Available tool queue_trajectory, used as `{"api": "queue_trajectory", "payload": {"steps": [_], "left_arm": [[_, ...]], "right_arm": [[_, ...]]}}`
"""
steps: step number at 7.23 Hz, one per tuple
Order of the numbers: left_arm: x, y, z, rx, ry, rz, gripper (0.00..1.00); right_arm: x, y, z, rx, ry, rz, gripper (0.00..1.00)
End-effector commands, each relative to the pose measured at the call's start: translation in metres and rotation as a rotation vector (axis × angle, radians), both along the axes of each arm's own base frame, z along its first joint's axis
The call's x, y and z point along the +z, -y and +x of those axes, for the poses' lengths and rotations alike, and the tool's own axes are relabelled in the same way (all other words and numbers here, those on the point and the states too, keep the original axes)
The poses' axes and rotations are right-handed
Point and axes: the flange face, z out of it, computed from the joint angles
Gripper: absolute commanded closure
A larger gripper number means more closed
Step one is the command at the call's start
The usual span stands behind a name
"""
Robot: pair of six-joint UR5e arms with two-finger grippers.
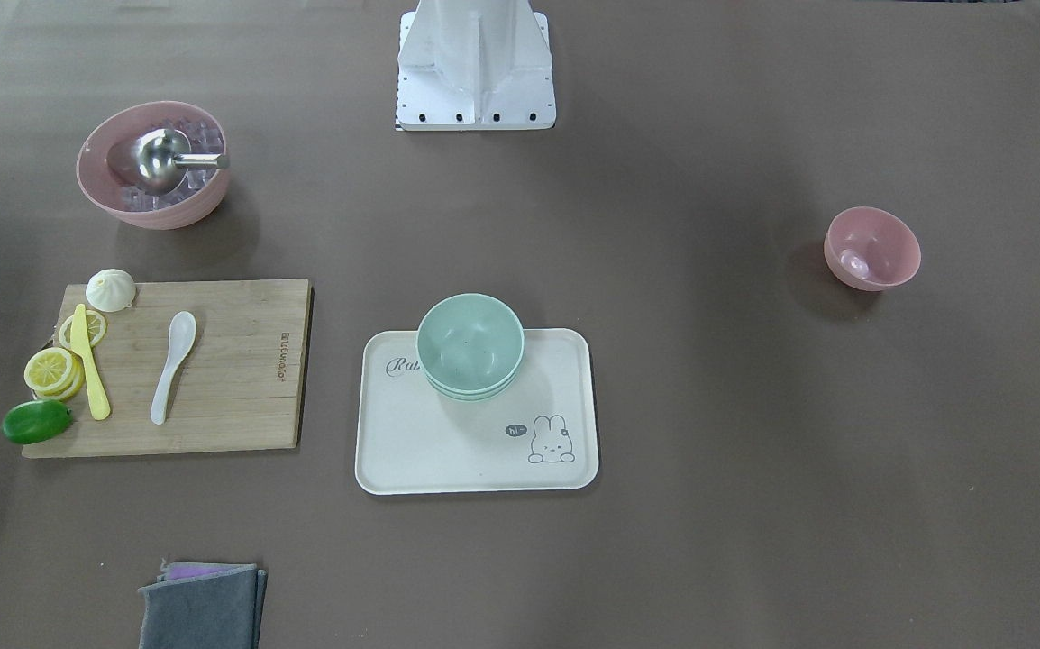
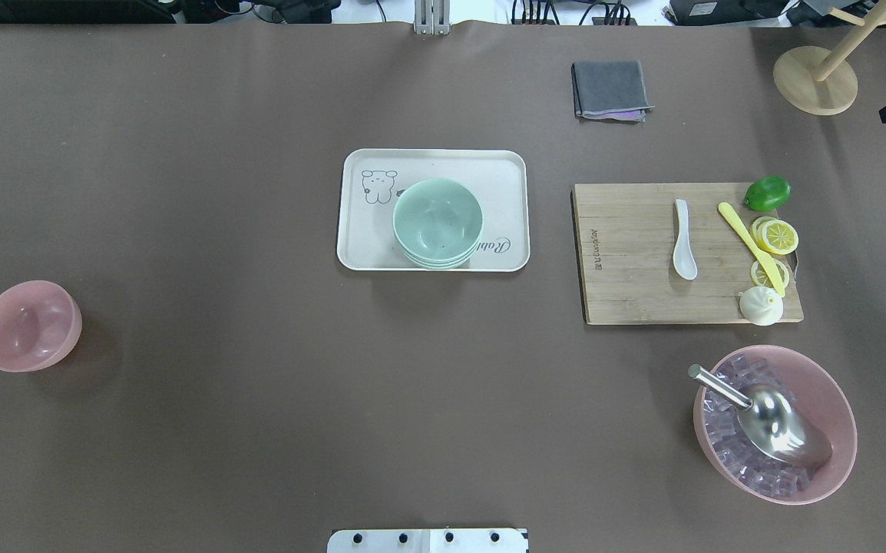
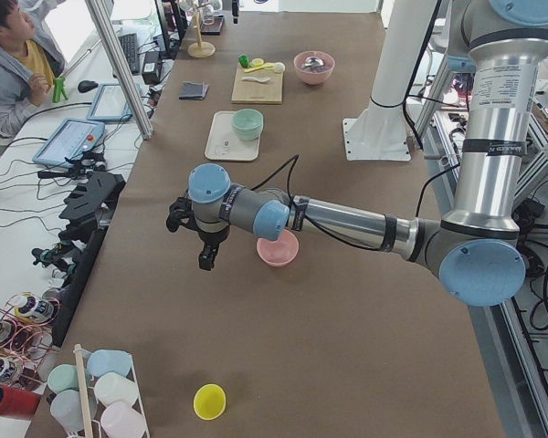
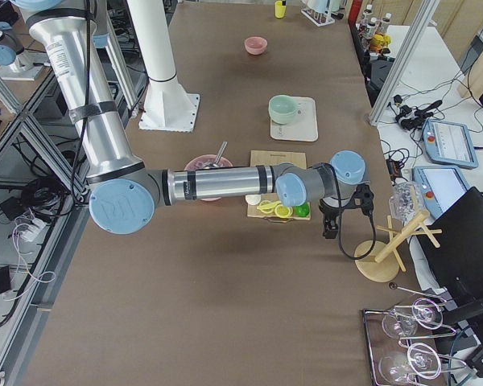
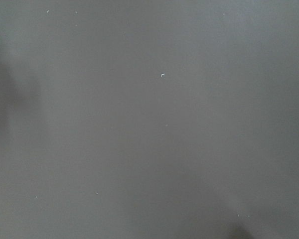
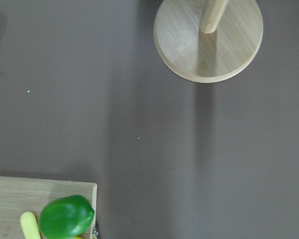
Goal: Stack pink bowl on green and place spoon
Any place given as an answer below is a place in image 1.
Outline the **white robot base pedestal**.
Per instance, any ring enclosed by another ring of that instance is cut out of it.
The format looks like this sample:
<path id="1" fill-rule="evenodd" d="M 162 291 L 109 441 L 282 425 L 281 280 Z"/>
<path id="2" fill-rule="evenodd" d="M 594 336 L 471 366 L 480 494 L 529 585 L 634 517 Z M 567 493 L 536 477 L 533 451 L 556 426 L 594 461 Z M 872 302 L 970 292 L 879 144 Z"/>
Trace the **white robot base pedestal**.
<path id="1" fill-rule="evenodd" d="M 532 131 L 556 122 L 549 22 L 528 1 L 421 1 L 402 14 L 397 129 Z"/>

